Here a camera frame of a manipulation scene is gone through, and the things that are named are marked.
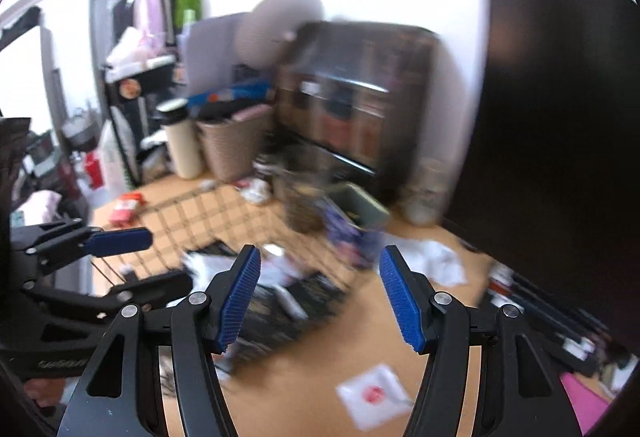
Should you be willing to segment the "person left hand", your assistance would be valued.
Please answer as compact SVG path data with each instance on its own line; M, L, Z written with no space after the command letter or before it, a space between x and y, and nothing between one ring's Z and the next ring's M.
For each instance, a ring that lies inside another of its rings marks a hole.
M66 379L29 379L24 392L39 408L56 407L64 394Z

